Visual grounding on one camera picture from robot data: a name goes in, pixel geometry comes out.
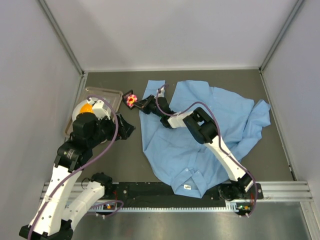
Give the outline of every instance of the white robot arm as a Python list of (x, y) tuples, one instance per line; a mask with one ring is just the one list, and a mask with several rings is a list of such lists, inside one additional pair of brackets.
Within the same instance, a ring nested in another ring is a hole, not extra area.
[(93, 148), (106, 140), (125, 140), (135, 129), (119, 113), (115, 114), (116, 127), (105, 106), (107, 103), (91, 97), (82, 103), (81, 108), (75, 108), (73, 132), (57, 150), (46, 194), (30, 224), (20, 229), (21, 237), (28, 240), (70, 240), (79, 221), (93, 204), (101, 198), (110, 199), (112, 178), (96, 173), (86, 189), (66, 207), (76, 180), (93, 155)]
[(245, 194), (254, 185), (254, 180), (248, 170), (236, 160), (222, 137), (219, 136), (216, 123), (201, 107), (182, 113), (172, 111), (164, 97), (164, 88), (158, 90), (156, 98), (150, 95), (134, 102), (133, 106), (145, 114), (153, 113), (159, 116), (160, 122), (166, 128), (187, 127), (194, 139), (210, 149), (220, 161), (233, 184), (232, 191), (235, 193)]

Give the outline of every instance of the transparent tray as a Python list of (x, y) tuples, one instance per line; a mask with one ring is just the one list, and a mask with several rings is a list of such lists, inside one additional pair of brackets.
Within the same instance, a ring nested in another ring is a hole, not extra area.
[[(88, 86), (82, 90), (80, 97), (75, 105), (77, 106), (79, 103), (85, 100), (87, 96), (91, 94), (99, 95), (105, 98), (111, 104), (112, 108), (117, 112), (122, 101), (123, 92), (118, 90)], [(65, 128), (64, 135), (68, 138), (70, 136), (70, 133), (72, 133), (72, 131), (73, 131), (72, 117), (70, 117), (70, 120)]]

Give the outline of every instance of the white panel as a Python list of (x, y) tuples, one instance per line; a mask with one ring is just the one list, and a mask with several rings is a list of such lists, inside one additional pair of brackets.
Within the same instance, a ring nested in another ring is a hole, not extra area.
[(257, 68), (296, 0), (47, 0), (90, 71)]
[(320, 1), (306, 1), (265, 71), (296, 174), (320, 210)]
[(35, 215), (79, 83), (35, 0), (0, 2), (0, 238)]

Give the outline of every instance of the shirt label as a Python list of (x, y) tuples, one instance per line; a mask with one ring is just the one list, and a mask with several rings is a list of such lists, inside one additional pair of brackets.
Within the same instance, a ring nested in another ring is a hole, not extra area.
[(183, 185), (183, 188), (184, 188), (184, 189), (187, 189), (187, 190), (191, 190), (191, 186), (190, 186), (190, 185), (187, 185), (187, 184)]

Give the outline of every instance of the metal floor panel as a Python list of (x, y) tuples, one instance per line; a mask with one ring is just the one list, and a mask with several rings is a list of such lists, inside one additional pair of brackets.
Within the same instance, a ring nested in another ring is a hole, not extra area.
[(300, 203), (259, 203), (253, 215), (235, 213), (124, 213), (85, 216), (76, 240), (311, 240)]
[[(260, 99), (268, 101), (258, 70), (193, 70), (193, 71), (135, 71), (135, 72), (90, 72), (86, 86), (120, 90), (133, 90), (141, 98), (148, 80), (166, 80), (170, 84), (166, 97), (170, 102), (178, 81), (207, 81), (212, 87), (223, 88), (255, 103)], [(141, 126), (137, 109), (129, 110), (124, 104), (119, 108), (124, 119), (136, 127), (127, 140), (117, 141), (98, 162), (83, 171), (81, 179), (96, 172), (104, 172), (114, 182), (158, 182), (142, 151)], [(271, 125), (262, 130), (262, 139), (243, 158), (242, 164), (257, 181), (292, 181), (287, 159), (270, 112)], [(106, 144), (94, 149), (99, 154)]]

